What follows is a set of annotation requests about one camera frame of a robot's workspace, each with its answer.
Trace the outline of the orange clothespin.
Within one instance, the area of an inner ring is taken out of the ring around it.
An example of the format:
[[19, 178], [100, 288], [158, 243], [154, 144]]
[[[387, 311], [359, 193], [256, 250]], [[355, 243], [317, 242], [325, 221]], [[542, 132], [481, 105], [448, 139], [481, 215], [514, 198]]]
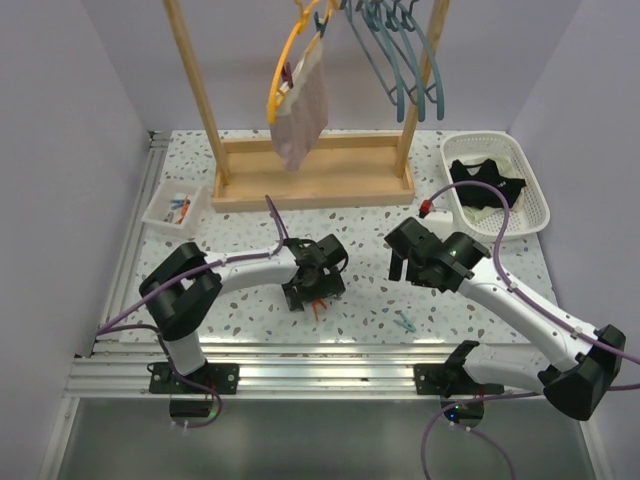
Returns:
[[314, 318], [316, 321], [320, 320], [321, 313], [328, 309], [328, 305], [324, 299], [316, 299], [311, 302], [311, 306], [314, 313]]

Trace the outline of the light teal clothespin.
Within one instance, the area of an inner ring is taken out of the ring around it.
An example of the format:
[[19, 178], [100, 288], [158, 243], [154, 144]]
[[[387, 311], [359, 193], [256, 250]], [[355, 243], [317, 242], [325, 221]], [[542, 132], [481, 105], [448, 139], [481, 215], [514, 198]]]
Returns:
[[394, 320], [394, 323], [407, 332], [411, 332], [411, 333], [416, 332], [415, 325], [410, 321], [410, 319], [403, 312], [400, 312], [398, 314], [398, 317]]

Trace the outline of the teal hanger with clips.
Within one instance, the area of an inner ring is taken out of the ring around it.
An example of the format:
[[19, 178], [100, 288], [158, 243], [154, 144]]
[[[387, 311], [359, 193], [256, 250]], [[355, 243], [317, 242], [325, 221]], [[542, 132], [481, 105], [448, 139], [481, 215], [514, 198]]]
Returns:
[[387, 100], [395, 108], [396, 121], [400, 122], [406, 109], [405, 83], [390, 33], [380, 18], [381, 2], [344, 0], [339, 6]]

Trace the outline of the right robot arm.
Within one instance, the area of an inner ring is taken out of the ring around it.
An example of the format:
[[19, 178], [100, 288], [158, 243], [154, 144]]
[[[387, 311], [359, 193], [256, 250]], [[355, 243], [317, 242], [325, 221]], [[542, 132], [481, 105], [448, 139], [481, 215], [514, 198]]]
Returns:
[[417, 367], [418, 380], [441, 397], [504, 387], [543, 395], [561, 413], [591, 418], [619, 374], [626, 336], [617, 327], [582, 321], [497, 268], [489, 249], [467, 234], [439, 239], [414, 218], [386, 235], [389, 278], [458, 293], [524, 336], [535, 352], [516, 352], [465, 340], [434, 370]]

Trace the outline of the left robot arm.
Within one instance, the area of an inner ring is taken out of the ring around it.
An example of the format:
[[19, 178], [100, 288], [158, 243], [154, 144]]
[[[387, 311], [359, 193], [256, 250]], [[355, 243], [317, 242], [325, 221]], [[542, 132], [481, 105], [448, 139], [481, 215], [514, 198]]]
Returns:
[[271, 248], [208, 255], [194, 242], [174, 250], [140, 285], [139, 294], [160, 332], [185, 392], [201, 390], [207, 360], [197, 329], [217, 297], [262, 285], [282, 287], [287, 307], [302, 311], [346, 291], [341, 274], [349, 256], [330, 234], [319, 241], [286, 238]]

